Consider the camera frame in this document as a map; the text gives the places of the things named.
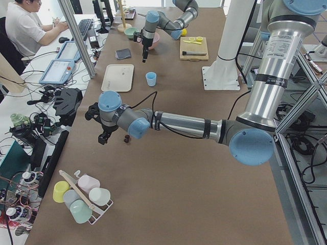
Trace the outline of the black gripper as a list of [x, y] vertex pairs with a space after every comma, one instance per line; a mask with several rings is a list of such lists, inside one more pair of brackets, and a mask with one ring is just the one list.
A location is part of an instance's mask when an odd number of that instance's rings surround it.
[[108, 142], [108, 139], [111, 137], [111, 134], [116, 131], [119, 126], [116, 124], [113, 124], [111, 126], [105, 125], [104, 123], [101, 123], [103, 132], [98, 136], [98, 143], [101, 145], [105, 145]]
[[144, 37], [142, 39], [142, 45], [143, 45], [143, 58], [142, 58], [142, 62], [145, 63], [147, 61], [148, 58], [148, 53], [149, 53], [149, 48], [152, 46], [153, 44], [153, 39], [152, 38], [146, 38]]

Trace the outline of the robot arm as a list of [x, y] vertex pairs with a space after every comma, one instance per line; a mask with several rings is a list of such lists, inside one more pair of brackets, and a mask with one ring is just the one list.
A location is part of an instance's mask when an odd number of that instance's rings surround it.
[[[249, 26], [250, 19], [254, 13], [254, 6], [250, 9], [245, 4], [246, 13], [241, 17], [249, 17], [247, 24], [243, 25], [241, 35], [240, 25], [236, 31], [232, 31], [231, 25], [236, 21], [236, 10], [241, 9], [241, 3], [232, 2], [231, 11], [225, 23], [222, 40], [216, 61], [211, 66], [205, 66], [203, 82], [205, 79], [206, 90], [233, 90], [234, 85], [223, 85], [218, 83], [218, 75], [227, 75], [232, 60], [236, 60], [239, 50], [232, 47], [234, 53], [223, 49], [227, 45], [227, 38], [235, 32], [237, 38], [243, 38]], [[168, 19], [163, 13], [149, 11], [146, 15], [145, 26], [141, 31], [143, 41], [143, 62], [148, 55], [150, 38], [154, 37], [155, 28], [160, 27], [167, 30], [172, 37], [177, 38], [177, 27], [184, 28], [186, 24], [197, 17], [197, 4], [195, 1], [173, 1], [173, 3], [184, 11], [180, 20], [168, 25]], [[162, 111], [154, 111], [153, 98], [152, 109], [142, 108], [134, 110], [143, 101], [130, 107], [123, 104], [121, 96], [115, 91], [103, 91], [98, 100], [99, 116], [105, 138], [99, 143], [107, 143], [111, 133], [118, 128], [124, 129], [128, 135], [141, 138], [149, 128], [160, 131], [162, 127], [184, 137], [194, 139], [214, 139], [219, 144], [229, 146], [230, 153], [239, 162], [246, 165], [260, 165], [268, 161], [273, 154], [273, 138], [271, 133], [275, 131], [274, 115], [279, 102], [288, 85], [294, 64], [299, 54], [302, 41], [311, 35], [316, 27], [319, 15], [326, 11], [326, 1], [264, 1], [260, 31], [267, 38], [261, 63], [252, 84], [251, 90], [239, 96], [227, 119], [212, 121]], [[245, 111], [237, 115], [236, 120], [229, 120], [237, 101], [244, 95], [250, 94]]]
[[150, 10], [147, 12], [145, 25], [141, 30], [143, 63], [145, 63], [148, 58], [149, 47], [153, 44], [157, 28], [161, 28], [174, 40], [177, 40], [180, 38], [182, 30], [186, 28], [191, 21], [197, 18], [198, 4], [196, 1], [173, 1], [173, 4], [183, 11], [183, 14], [174, 21], [168, 19], [168, 17], [161, 11]]

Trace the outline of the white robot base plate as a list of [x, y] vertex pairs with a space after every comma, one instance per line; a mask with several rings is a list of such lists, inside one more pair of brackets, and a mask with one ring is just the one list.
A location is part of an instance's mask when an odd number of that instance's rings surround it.
[[217, 58], [201, 71], [204, 90], [240, 90], [235, 60]]

